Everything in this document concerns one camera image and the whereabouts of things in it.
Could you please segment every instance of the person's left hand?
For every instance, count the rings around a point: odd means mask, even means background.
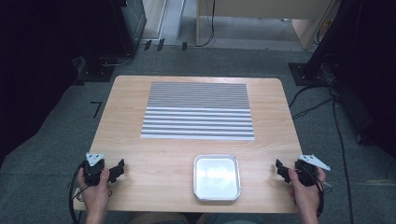
[[[100,182],[97,186],[90,186],[81,192],[87,208],[87,223],[104,223],[106,219],[108,196],[110,189],[107,181],[110,172],[105,168],[100,175]],[[78,183],[80,190],[86,187],[84,179],[84,170],[80,168],[78,171]]]

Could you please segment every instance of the carpeted floor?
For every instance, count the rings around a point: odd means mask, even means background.
[[[139,49],[117,67],[109,83],[72,86],[48,116],[39,133],[10,153],[0,171],[0,223],[71,223],[68,185],[78,164],[90,150],[114,78],[119,75],[277,77],[288,102],[301,88],[294,85],[288,63],[305,63],[306,51],[256,49],[197,49],[155,46]],[[303,92],[290,109],[292,115],[330,98],[327,88]],[[103,102],[94,118],[98,104]],[[376,146],[356,143],[356,132],[340,104],[335,111],[345,145],[345,158],[335,127],[332,103],[294,121],[304,154],[315,154],[332,170],[327,182],[321,223],[350,223],[345,169],[350,184],[354,223],[396,223],[396,161]],[[125,223],[129,214],[109,212],[106,223]],[[299,223],[294,214],[265,214],[266,223]]]

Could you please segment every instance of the human hand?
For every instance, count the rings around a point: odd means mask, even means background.
[[[293,169],[289,169],[289,177],[293,184],[290,196],[295,199],[300,220],[304,224],[317,224],[319,206],[318,187],[316,185],[311,187],[304,186]],[[318,168],[318,181],[324,182],[325,179],[326,174],[322,169]]]
[[[81,192],[87,208],[87,223],[105,223],[108,196],[110,195],[110,189],[107,185],[109,176],[110,172],[105,168],[100,174],[99,184],[90,186]],[[78,183],[80,190],[86,188],[83,168],[78,171]]]

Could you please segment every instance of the white stripe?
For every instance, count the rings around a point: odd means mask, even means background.
[[[159,134],[141,134],[142,138],[172,138],[172,139],[199,139],[199,140],[254,140],[254,137],[238,136],[197,136],[197,135],[159,135]]]
[[[221,115],[221,116],[243,116],[250,117],[250,113],[208,113],[208,112],[185,112],[185,111],[146,111],[147,114],[179,114],[179,115]]]
[[[151,115],[146,115],[145,119],[193,119],[193,120],[198,120],[198,119],[225,119],[225,120],[251,120],[251,117],[248,118],[224,118],[224,117],[218,117],[218,118],[213,118],[213,117],[180,117],[180,116],[151,116]]]
[[[213,133],[213,134],[253,134],[253,132],[210,132],[210,131],[181,131],[181,130],[176,130],[176,131],[172,131],[172,130],[142,130],[142,133]]]
[[[172,124],[223,124],[223,125],[252,125],[249,122],[230,122],[230,121],[200,121],[200,120],[167,120],[167,119],[144,119],[145,123],[172,123]]]
[[[222,130],[250,130],[253,131],[252,127],[224,127],[224,126],[190,126],[190,125],[156,125],[156,124],[144,124],[145,128],[179,128],[179,129],[222,129]]]
[[[164,106],[148,106],[147,110],[158,110],[158,109],[164,109],[164,110],[196,110],[196,111],[202,111],[202,110],[208,110],[208,111],[240,111],[240,112],[249,112],[250,109],[229,109],[229,108],[194,108],[194,107],[164,107]]]

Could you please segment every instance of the person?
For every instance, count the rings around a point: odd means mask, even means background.
[[[290,197],[293,197],[297,205],[297,213],[299,219],[303,224],[318,224],[317,210],[319,206],[319,196],[318,188],[314,185],[311,187],[304,186],[298,179],[297,173],[293,169],[289,169],[289,176],[292,182],[293,188],[290,190]],[[105,223],[108,198],[111,194],[110,189],[107,185],[107,180],[109,178],[109,170],[105,168],[100,175],[100,182],[97,186],[92,186],[82,191],[81,196],[84,200],[87,209],[87,224],[102,224]],[[318,181],[324,182],[326,179],[326,174],[322,169],[318,168]],[[85,186],[83,169],[78,171],[78,183],[83,188]],[[219,220],[226,220],[224,218],[227,216],[225,214],[219,214],[207,217],[206,223],[238,223]],[[241,223],[262,223],[257,217],[242,218],[245,221]],[[180,221],[175,221],[175,224],[183,223]]]

